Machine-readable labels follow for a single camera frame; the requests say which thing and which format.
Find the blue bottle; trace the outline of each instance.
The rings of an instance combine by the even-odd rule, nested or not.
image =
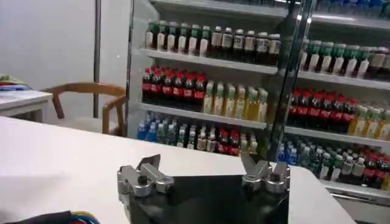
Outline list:
[[[146,137],[146,128],[145,128],[145,123],[143,121],[140,122],[138,125],[138,131],[136,134],[136,138],[139,140],[145,140]]]

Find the white table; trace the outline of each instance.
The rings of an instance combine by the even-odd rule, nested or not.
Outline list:
[[[0,223],[64,210],[128,223],[116,171],[161,154],[167,175],[239,175],[238,157],[0,117]],[[289,223],[355,223],[310,171],[291,168]]]
[[[43,121],[43,108],[51,100],[51,93],[34,90],[1,91],[0,92],[0,116],[14,116],[27,112],[33,112],[34,120]]]

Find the beverage cooler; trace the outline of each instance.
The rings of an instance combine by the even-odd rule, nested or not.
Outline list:
[[[133,0],[127,135],[302,166],[356,221],[387,223],[389,7]]]

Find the bottle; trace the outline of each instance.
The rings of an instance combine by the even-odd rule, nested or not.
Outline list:
[[[330,61],[332,60],[331,51],[333,43],[332,42],[322,42],[320,48],[320,56],[316,66],[316,72],[325,73],[328,71]]]
[[[377,79],[378,71],[382,67],[383,62],[385,61],[385,52],[387,49],[385,47],[378,47],[371,52],[371,61],[367,68],[365,79]]]
[[[236,106],[236,118],[243,119],[244,117],[244,110],[246,105],[246,99],[245,99],[245,87],[242,85],[238,86],[238,99],[237,99],[237,106]]]
[[[305,63],[307,60],[307,49],[308,49],[309,40],[303,39],[303,45],[302,45],[302,55],[300,56],[300,63],[299,63],[299,69],[305,70]]]
[[[201,112],[205,98],[205,74],[199,75],[195,83],[193,109]]]
[[[342,156],[336,155],[336,160],[333,165],[333,171],[331,173],[332,175],[330,177],[330,180],[336,181],[339,178],[341,173],[341,167],[342,167]]]
[[[268,103],[267,103],[268,92],[262,88],[259,88],[258,92],[260,95],[259,109],[258,109],[258,121],[259,122],[266,122],[267,107],[268,107]]]
[[[193,24],[191,29],[190,42],[188,43],[188,55],[195,56],[198,54],[199,34],[200,34],[199,31],[200,31],[200,26],[197,24]]]
[[[268,46],[269,38],[267,32],[260,32],[256,37],[256,48],[255,48],[255,63],[258,65],[268,65]]]
[[[193,110],[194,74],[188,73],[183,88],[183,105],[186,110]]]
[[[203,113],[205,114],[213,114],[213,88],[214,88],[214,82],[209,81],[206,86],[206,95],[204,97],[204,103],[203,103]]]
[[[145,34],[145,48],[155,49],[157,44],[157,30],[158,27],[154,22],[149,23]]]
[[[174,105],[174,101],[172,98],[172,92],[173,92],[173,81],[175,77],[173,76],[172,71],[168,71],[166,73],[165,79],[164,79],[164,85],[163,85],[163,104],[167,106]]]
[[[366,71],[370,64],[368,60],[371,52],[371,47],[360,47],[358,54],[358,61],[355,66],[355,75],[353,77],[364,79],[364,75],[366,75]]]
[[[380,114],[380,110],[374,109],[371,116],[367,117],[366,126],[364,126],[363,132],[361,134],[362,136],[367,138],[374,137],[375,131],[378,128],[379,114]]]
[[[177,52],[179,54],[186,54],[188,49],[188,36],[189,36],[189,25],[182,23],[180,28],[179,43],[177,45]]]
[[[213,58],[219,58],[221,56],[221,47],[222,47],[222,28],[216,26],[211,37],[211,48],[209,56]]]
[[[269,35],[269,64],[276,66],[279,58],[279,52],[282,42],[280,42],[280,34]]]
[[[210,42],[210,27],[203,26],[202,39],[200,40],[199,56],[207,57],[208,55],[208,44]]]
[[[244,57],[243,57],[243,61],[245,61],[246,63],[253,64],[255,62],[254,61],[255,42],[256,42],[255,31],[253,30],[248,31],[248,33],[245,36]]]
[[[224,111],[222,112],[227,117],[234,117],[235,111],[235,97],[236,97],[236,88],[232,84],[227,85],[227,98],[226,98],[226,106]]]
[[[377,169],[378,157],[371,156],[371,159],[366,164],[363,171],[363,179],[361,185],[364,187],[371,187],[375,181],[375,171]]]
[[[145,123],[144,122],[140,122],[140,124],[138,125],[138,131],[137,131],[137,134],[136,134],[136,138],[139,139],[139,140],[145,140],[145,137],[146,137],[146,127],[145,127]]]
[[[354,120],[349,125],[348,135],[351,136],[362,136],[363,128],[366,126],[366,114],[368,109],[363,106],[358,106],[357,116],[355,116]]]
[[[332,109],[329,115],[328,128],[334,132],[341,132],[342,114],[344,112],[344,96],[339,94],[337,99],[332,103]]]
[[[324,153],[321,164],[321,171],[319,172],[319,178],[324,180],[328,176],[329,167],[330,167],[330,154]]]
[[[340,132],[347,133],[350,123],[355,118],[356,114],[356,99],[348,98],[344,103],[344,112],[340,120]]]
[[[222,35],[222,49],[221,49],[221,58],[225,60],[231,59],[231,50],[233,45],[233,35],[232,28],[226,27],[224,34]]]
[[[250,89],[249,90],[249,96],[248,96],[248,109],[247,109],[247,115],[246,119],[250,121],[257,121],[258,120],[258,109],[259,109],[259,103],[257,100],[257,90]]]
[[[310,109],[307,117],[307,127],[313,129],[320,129],[319,116],[321,111],[321,93],[315,93],[310,102]]]
[[[328,68],[329,74],[339,74],[341,66],[344,63],[344,58],[342,55],[344,54],[344,49],[346,46],[346,44],[335,44],[333,46],[333,50],[331,52],[332,59]]]
[[[172,96],[173,96],[173,106],[177,108],[182,107],[183,102],[183,73],[178,73],[175,77],[174,83],[173,83],[173,89],[172,89]]]
[[[166,44],[166,49],[168,50],[168,52],[175,52],[177,49],[177,45],[178,45],[177,27],[178,25],[176,22],[169,23],[169,35]]]
[[[166,21],[160,20],[158,25],[160,28],[160,32],[157,35],[157,50],[163,51],[166,49],[166,42],[167,42],[166,40],[168,34],[167,24]]]

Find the red bottle label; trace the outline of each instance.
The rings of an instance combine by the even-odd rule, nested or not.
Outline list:
[[[163,93],[167,95],[172,94],[172,87],[163,86]]]
[[[193,90],[191,89],[184,89],[184,97],[192,97],[193,96]]]
[[[152,85],[150,83],[142,83],[142,90],[143,91],[150,91],[152,88]]]
[[[154,84],[152,84],[151,90],[152,90],[153,93],[159,93],[159,92],[161,92],[161,85],[154,85]]]
[[[182,96],[183,95],[183,88],[173,88],[173,95],[175,96]]]

